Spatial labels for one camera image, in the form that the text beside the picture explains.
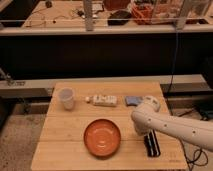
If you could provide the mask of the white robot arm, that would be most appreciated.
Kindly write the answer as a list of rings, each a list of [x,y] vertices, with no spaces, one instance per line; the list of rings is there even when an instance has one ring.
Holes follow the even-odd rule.
[[[162,114],[160,102],[153,96],[144,96],[132,111],[131,119],[139,135],[156,130],[213,152],[213,122]]]

